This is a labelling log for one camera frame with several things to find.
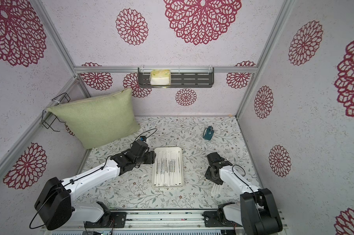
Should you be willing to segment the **white storage tray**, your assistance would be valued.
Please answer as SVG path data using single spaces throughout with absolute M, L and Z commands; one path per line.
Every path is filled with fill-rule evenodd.
M 180 147 L 157 147 L 152 165 L 154 188 L 179 188 L 184 185 L 183 155 Z

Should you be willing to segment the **straw diagonal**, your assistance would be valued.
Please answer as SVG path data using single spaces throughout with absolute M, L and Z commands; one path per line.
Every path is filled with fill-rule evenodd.
M 176 185 L 176 180 L 177 180 L 177 166 L 178 166 L 178 155 L 176 153 L 173 153 L 173 185 Z

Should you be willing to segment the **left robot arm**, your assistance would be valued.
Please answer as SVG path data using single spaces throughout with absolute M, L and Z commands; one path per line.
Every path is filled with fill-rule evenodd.
M 139 168 L 152 165 L 156 153 L 143 140 L 134 141 L 129 149 L 108 156 L 86 172 L 59 180 L 49 179 L 34 208 L 47 230 L 56 230 L 67 222 L 83 222 L 88 228 L 107 228 L 114 225 L 112 212 L 103 202 L 78 203 L 77 198 L 93 187 Z

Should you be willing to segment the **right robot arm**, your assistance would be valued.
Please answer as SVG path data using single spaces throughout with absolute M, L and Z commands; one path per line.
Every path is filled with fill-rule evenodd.
M 251 184 L 235 169 L 234 164 L 217 152 L 208 154 L 207 160 L 209 167 L 205 178 L 216 186 L 227 183 L 239 194 L 240 202 L 220 204 L 215 212 L 205 211 L 206 227 L 239 225 L 247 235 L 273 235 L 283 230 L 282 219 L 269 189 Z

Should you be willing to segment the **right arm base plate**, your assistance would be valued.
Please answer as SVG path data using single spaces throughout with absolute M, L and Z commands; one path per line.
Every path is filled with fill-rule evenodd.
M 236 222 L 226 219 L 221 210 L 203 212 L 205 227 L 237 227 Z

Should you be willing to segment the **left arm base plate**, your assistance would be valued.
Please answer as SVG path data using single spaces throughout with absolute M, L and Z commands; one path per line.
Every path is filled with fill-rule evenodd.
M 84 222 L 85 228 L 124 228 L 127 219 L 126 212 L 111 212 L 104 214 L 97 222 Z

